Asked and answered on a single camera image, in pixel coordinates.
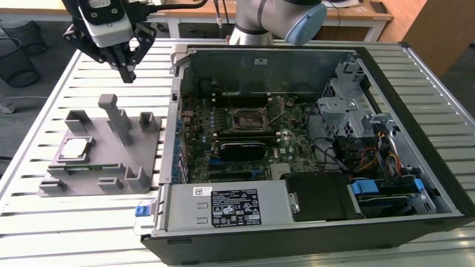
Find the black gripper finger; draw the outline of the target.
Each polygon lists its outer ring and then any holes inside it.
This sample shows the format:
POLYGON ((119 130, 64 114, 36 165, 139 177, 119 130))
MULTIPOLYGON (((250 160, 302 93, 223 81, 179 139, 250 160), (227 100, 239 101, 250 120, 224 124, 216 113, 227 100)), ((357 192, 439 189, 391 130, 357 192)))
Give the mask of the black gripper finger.
POLYGON ((115 44, 106 48, 96 46, 94 41, 72 24, 63 34, 66 41, 75 46, 98 63, 108 63, 112 69, 118 70, 124 83, 128 83, 128 61, 126 57, 127 47, 124 44, 115 44))
POLYGON ((124 83, 132 83, 136 78, 135 67, 142 62, 152 47, 155 36, 156 31, 151 27, 143 25, 136 26, 134 37, 138 40, 138 46, 132 50, 127 47, 124 83))

